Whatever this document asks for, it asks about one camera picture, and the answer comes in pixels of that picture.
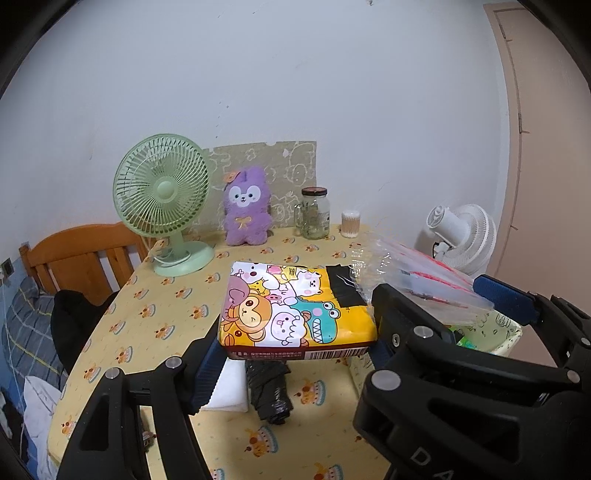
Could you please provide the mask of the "clear plastic bag pack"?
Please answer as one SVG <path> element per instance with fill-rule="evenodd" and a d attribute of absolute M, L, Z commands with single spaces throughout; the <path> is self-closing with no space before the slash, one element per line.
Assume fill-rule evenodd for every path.
<path fill-rule="evenodd" d="M 351 244 L 349 260 L 358 290 L 368 301 L 379 285 L 388 284 L 449 326 L 474 325 L 494 310 L 466 274 L 380 235 L 360 235 Z"/>

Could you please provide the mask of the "green orange tissue pack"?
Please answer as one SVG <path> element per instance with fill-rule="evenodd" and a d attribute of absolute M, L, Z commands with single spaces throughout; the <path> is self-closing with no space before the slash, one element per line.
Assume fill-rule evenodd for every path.
<path fill-rule="evenodd" d="M 476 333 L 476 328 L 473 326 L 460 325 L 449 326 L 448 329 L 453 333 L 458 346 L 468 348 L 471 350 L 478 350 L 477 344 L 472 337 Z"/>

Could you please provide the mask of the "yellow cartoon tissue pack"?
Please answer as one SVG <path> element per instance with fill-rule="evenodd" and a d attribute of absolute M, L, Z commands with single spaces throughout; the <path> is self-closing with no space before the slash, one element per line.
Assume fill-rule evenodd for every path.
<path fill-rule="evenodd" d="M 236 261 L 218 341 L 236 360 L 318 360 L 365 353 L 378 328 L 352 270 Z"/>

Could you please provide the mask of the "white cloth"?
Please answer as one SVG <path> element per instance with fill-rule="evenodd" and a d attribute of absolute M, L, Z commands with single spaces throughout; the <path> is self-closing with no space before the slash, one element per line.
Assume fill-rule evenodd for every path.
<path fill-rule="evenodd" d="M 202 407 L 207 411 L 249 411 L 245 361 L 228 359 L 211 394 L 211 399 Z"/>

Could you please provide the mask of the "black plastic bag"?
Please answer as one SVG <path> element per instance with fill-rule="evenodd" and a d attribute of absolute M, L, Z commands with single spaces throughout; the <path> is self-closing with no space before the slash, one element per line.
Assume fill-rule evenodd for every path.
<path fill-rule="evenodd" d="M 294 409 L 287 394 L 287 374 L 290 374 L 287 363 L 247 360 L 245 374 L 250 402 L 259 419 L 270 425 L 286 423 L 291 410 Z"/>

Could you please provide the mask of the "yellow cartoon fabric storage box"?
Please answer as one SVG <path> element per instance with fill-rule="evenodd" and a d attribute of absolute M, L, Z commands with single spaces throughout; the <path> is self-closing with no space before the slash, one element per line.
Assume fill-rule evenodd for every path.
<path fill-rule="evenodd" d="M 472 339 L 477 344 L 478 351 L 502 357 L 509 356 L 523 335 L 522 327 L 517 322 L 496 310 L 479 314 L 476 322 L 467 326 L 476 328 Z M 348 363 L 356 395 L 360 396 L 363 381 L 376 367 L 369 352 L 349 358 Z"/>

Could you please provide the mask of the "beige door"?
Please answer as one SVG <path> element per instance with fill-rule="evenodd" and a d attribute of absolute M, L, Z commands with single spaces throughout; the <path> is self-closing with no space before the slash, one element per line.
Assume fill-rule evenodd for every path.
<path fill-rule="evenodd" d="M 590 309 L 590 90 L 556 36 L 518 3 L 485 7 L 509 106 L 509 167 L 488 274 Z"/>

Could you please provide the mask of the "white standing fan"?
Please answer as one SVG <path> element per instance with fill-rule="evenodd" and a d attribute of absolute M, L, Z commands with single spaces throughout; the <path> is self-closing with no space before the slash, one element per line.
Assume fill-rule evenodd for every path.
<path fill-rule="evenodd" d="M 493 218 L 479 205 L 434 207 L 415 247 L 470 277 L 486 271 L 497 241 Z"/>

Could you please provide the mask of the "blue plaid bedding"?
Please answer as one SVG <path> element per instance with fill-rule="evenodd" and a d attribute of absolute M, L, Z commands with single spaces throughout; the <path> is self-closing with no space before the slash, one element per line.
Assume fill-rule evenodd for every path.
<path fill-rule="evenodd" d="M 4 425 L 19 459 L 34 479 L 53 479 L 48 455 L 53 411 L 67 373 L 51 335 L 53 297 L 26 274 L 21 261 L 1 287 L 1 393 Z"/>

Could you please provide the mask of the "black garment on chair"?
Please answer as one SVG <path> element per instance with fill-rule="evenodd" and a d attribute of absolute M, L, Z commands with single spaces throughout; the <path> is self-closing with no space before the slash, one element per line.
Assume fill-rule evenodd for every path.
<path fill-rule="evenodd" d="M 117 293 L 100 305 L 91 303 L 83 293 L 60 290 L 54 296 L 51 335 L 59 361 L 70 374 L 87 340 L 108 310 Z"/>

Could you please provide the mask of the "yellow cake print tablecloth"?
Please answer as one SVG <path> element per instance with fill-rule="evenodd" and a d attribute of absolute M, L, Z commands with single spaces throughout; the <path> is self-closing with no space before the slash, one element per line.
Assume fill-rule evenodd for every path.
<path fill-rule="evenodd" d="M 150 370 L 204 336 L 221 312 L 230 267 L 238 260 L 319 267 L 346 263 L 352 243 L 338 230 L 313 242 L 277 229 L 263 246 L 229 247 L 212 235 L 214 259 L 181 277 L 156 275 L 140 264 L 96 325 L 56 406 L 48 452 L 60 460 L 85 403 L 112 367 Z M 192 426 L 216 479 L 381 479 L 388 462 L 353 429 L 358 393 L 342 359 L 290 364 L 287 392 L 294 408 L 270 426 L 249 411 L 204 411 Z"/>

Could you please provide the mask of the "wooden chair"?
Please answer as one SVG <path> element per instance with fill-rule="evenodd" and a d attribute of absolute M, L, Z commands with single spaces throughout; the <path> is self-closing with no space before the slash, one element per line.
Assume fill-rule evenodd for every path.
<path fill-rule="evenodd" d="M 87 224 L 54 233 L 19 254 L 28 276 L 44 292 L 82 293 L 95 305 L 124 286 L 134 271 L 131 254 L 143 260 L 145 240 L 123 223 Z"/>

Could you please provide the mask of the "purple plush bunny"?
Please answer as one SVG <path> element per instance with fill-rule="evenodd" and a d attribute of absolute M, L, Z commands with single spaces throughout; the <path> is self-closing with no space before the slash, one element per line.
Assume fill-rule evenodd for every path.
<path fill-rule="evenodd" d="M 273 217 L 270 215 L 270 187 L 263 167 L 252 166 L 225 177 L 223 191 L 226 244 L 266 243 Z"/>

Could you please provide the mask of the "green desk fan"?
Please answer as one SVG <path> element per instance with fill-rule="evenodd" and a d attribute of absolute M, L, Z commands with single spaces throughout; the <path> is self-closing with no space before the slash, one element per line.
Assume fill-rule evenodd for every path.
<path fill-rule="evenodd" d="M 200 214 L 208 192 L 206 155 L 184 136 L 152 135 L 122 158 L 113 179 L 114 207 L 132 232 L 163 242 L 151 254 L 156 274 L 183 276 L 211 263 L 213 248 L 182 234 Z"/>

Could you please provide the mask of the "wall power socket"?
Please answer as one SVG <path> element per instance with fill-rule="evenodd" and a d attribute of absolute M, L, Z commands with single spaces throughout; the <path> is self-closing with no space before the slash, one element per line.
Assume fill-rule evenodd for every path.
<path fill-rule="evenodd" d="M 1 263 L 1 272 L 4 278 L 9 278 L 14 273 L 14 267 L 10 258 Z"/>

